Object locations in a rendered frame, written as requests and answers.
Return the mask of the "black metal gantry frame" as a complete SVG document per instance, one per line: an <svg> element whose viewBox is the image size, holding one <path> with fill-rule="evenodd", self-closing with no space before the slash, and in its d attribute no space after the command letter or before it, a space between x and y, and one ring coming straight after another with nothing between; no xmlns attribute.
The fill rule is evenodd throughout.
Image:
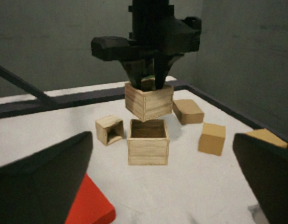
<svg viewBox="0 0 288 224"><path fill-rule="evenodd" d="M24 81L23 79L19 78L18 76L11 73L7 69L3 68L2 66L0 66L0 77L16 85L17 87L21 88L22 90L26 91L27 93L31 94L32 96L38 98L39 100L43 101L44 103L48 105L58 104L57 100L45 94L44 92L37 89L36 87L32 86L31 84Z"/></svg>

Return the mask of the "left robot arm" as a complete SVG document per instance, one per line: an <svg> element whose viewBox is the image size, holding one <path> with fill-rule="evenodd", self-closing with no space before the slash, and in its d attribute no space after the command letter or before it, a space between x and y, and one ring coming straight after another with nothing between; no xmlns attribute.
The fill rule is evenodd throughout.
<svg viewBox="0 0 288 224"><path fill-rule="evenodd" d="M166 14L156 14L156 7L149 7L141 25L141 42L150 41L155 44L159 51L165 55L174 53L187 53L191 42L200 40L202 20L196 16L188 16L177 19L174 16L174 8L167 7ZM141 77L154 74L153 51L139 51L139 57L145 59L141 67Z"/></svg>

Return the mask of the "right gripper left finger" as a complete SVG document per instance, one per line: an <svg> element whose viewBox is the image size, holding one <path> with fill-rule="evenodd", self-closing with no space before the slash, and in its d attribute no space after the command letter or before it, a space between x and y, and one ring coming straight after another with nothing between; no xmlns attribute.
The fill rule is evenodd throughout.
<svg viewBox="0 0 288 224"><path fill-rule="evenodd" d="M93 148L83 131L0 166L0 224L65 224Z"/></svg>

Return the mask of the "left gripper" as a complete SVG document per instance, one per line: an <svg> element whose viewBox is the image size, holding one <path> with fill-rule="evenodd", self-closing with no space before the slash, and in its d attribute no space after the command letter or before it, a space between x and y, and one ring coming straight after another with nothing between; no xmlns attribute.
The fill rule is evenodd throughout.
<svg viewBox="0 0 288 224"><path fill-rule="evenodd" d="M140 40L141 25L145 12L151 11L151 9L148 10L149 7L156 7L156 14L166 14L167 7L174 8L174 5L169 5L169 0L132 0L132 5L128 6L128 12L132 12L133 30L129 32L129 40L117 36L106 36L94 37L91 41L91 55L102 61L119 61L132 86L139 90L141 90L141 67L145 61L139 58L139 51L159 49L150 41L150 35L147 35L147 41L150 42L144 43ZM158 50L153 51L153 57L155 86L158 90L162 89L173 63L183 58L184 54L165 55Z"/></svg>

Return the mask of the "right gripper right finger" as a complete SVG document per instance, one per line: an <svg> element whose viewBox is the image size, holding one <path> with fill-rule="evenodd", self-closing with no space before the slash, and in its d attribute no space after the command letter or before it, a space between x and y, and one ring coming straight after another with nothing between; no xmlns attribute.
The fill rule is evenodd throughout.
<svg viewBox="0 0 288 224"><path fill-rule="evenodd" d="M232 150L269 224L288 224L288 149L235 133Z"/></svg>

